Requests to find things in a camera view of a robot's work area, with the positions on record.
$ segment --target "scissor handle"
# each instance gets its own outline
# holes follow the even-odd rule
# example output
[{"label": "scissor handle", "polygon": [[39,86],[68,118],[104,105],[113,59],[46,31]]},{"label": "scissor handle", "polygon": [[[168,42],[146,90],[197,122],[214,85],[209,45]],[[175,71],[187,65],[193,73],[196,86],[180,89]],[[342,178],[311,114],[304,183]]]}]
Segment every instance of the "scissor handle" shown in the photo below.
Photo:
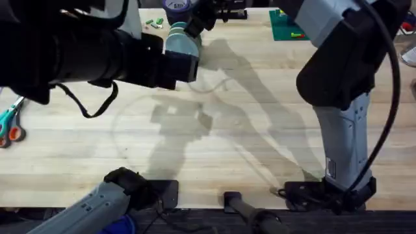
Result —
[{"label": "scissor handle", "polygon": [[0,137],[0,148],[5,149],[8,148],[12,144],[12,141],[8,138],[8,134]]},{"label": "scissor handle", "polygon": [[20,142],[25,139],[26,130],[22,129],[21,127],[13,127],[10,130],[8,137],[11,141]]},{"label": "scissor handle", "polygon": [[0,115],[0,138],[8,135],[8,128],[14,111],[6,110]]},{"label": "scissor handle", "polygon": [[14,114],[10,131],[8,133],[9,139],[14,142],[22,141],[26,137],[26,131],[20,125],[20,110],[21,108],[19,108]]}]

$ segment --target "blue object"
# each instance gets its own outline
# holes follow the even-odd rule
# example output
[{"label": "blue object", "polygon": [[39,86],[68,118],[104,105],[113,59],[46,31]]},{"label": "blue object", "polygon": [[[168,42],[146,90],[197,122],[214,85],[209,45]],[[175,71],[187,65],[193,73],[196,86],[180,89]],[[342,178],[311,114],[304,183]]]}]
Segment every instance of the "blue object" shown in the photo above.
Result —
[{"label": "blue object", "polygon": [[98,234],[135,234],[136,226],[133,219],[129,215],[121,217],[118,221],[108,225]]}]

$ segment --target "scissors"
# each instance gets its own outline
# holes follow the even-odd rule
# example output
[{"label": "scissors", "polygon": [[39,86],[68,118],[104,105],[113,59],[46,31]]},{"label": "scissors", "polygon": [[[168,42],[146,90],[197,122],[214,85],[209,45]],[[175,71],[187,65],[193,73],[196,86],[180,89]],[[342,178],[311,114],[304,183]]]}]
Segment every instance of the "scissors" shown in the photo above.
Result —
[{"label": "scissors", "polygon": [[26,137],[26,131],[20,126],[20,110],[24,100],[24,97],[19,97],[0,115],[0,148],[7,148],[12,141],[19,142]]}]

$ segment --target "wooden tabletop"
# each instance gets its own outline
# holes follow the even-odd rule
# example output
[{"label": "wooden tabletop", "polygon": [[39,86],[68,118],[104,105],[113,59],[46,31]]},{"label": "wooden tabletop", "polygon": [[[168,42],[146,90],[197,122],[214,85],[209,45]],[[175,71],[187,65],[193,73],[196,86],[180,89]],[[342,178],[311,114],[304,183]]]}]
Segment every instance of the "wooden tabletop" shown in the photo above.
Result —
[{"label": "wooden tabletop", "polygon": [[[163,10],[140,10],[142,22]],[[164,29],[144,29],[166,38]],[[296,90],[296,76],[315,52],[309,42],[275,42],[268,9],[249,20],[218,22],[204,32],[195,83],[177,90],[119,82],[117,100],[87,120],[64,92],[51,103],[30,102],[21,124],[24,142],[0,150],[0,207],[66,207],[124,166],[148,179],[177,179],[180,207],[222,206],[222,194],[241,191],[256,207],[285,208],[269,192],[286,181],[321,178],[324,150],[312,107]],[[410,86],[416,70],[400,65],[400,110],[374,166],[377,194],[369,209],[416,209],[416,103]],[[68,85],[94,112],[110,90]],[[16,99],[9,89],[0,109]],[[391,69],[377,73],[369,108],[369,151],[387,118]]]}]

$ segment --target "black mounting bracket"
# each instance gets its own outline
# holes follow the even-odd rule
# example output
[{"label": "black mounting bracket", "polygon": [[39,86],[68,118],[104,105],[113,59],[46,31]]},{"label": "black mounting bracket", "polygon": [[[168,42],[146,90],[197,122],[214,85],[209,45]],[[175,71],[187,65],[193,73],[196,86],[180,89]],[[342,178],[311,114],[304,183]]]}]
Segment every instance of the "black mounting bracket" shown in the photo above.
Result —
[{"label": "black mounting bracket", "polygon": [[376,178],[361,189],[343,195],[344,191],[322,179],[321,182],[286,182],[278,196],[286,199],[292,211],[332,210],[339,215],[343,211],[354,212],[365,209],[365,202],[376,193]]}]

